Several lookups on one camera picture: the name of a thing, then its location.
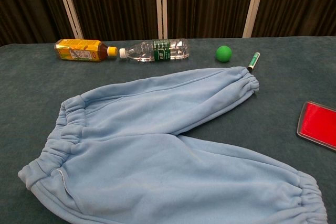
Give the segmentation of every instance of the light blue sweatpants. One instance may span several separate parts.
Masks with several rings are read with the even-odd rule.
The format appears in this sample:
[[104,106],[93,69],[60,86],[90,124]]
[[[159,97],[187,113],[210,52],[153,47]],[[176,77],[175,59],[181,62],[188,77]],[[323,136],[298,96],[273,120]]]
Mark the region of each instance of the light blue sweatpants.
[[40,157],[18,175],[50,211],[78,224],[327,223],[310,175],[179,135],[258,88],[234,67],[88,91],[62,103]]

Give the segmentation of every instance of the dark curtain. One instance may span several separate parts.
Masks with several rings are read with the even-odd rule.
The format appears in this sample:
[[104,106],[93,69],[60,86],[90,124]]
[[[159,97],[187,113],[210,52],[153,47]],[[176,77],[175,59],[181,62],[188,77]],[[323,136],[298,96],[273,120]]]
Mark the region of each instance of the dark curtain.
[[241,37],[250,0],[167,0],[169,38]]
[[0,45],[74,37],[62,0],[1,0],[0,29]]
[[336,0],[260,0],[252,37],[335,36]]
[[85,39],[158,37],[156,0],[73,0]]

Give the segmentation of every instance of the clear plastic bottle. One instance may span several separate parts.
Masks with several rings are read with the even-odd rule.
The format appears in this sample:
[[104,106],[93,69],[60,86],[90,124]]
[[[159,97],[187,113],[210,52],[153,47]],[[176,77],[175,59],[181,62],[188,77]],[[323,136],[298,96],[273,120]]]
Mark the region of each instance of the clear plastic bottle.
[[121,59],[137,61],[180,60],[189,57],[186,39],[161,39],[144,41],[130,48],[119,50]]

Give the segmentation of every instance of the table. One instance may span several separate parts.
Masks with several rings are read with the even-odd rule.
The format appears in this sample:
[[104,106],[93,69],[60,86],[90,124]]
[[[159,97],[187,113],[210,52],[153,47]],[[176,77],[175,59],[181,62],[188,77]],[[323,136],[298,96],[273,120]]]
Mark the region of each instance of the table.
[[[110,41],[119,48],[139,41]],[[228,113],[184,135],[245,147],[312,175],[322,191],[328,222],[336,223],[336,153],[296,135],[305,101],[336,108],[336,37],[190,39],[190,58],[171,62],[74,62],[56,58],[53,44],[0,48],[0,221],[66,223],[25,188],[17,172],[37,158],[55,126],[60,104],[93,88],[184,70],[247,66],[260,91]],[[215,60],[228,45],[228,63]]]

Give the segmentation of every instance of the plastic bottle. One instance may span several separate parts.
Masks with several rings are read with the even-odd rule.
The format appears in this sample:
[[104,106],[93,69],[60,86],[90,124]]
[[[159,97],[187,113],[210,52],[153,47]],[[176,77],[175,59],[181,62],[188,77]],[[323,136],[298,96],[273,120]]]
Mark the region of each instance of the plastic bottle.
[[121,59],[137,61],[178,60],[189,57],[189,49],[186,39],[161,39],[121,48],[119,54]]
[[118,55],[117,47],[89,39],[61,39],[55,43],[54,49],[62,60],[102,61]]

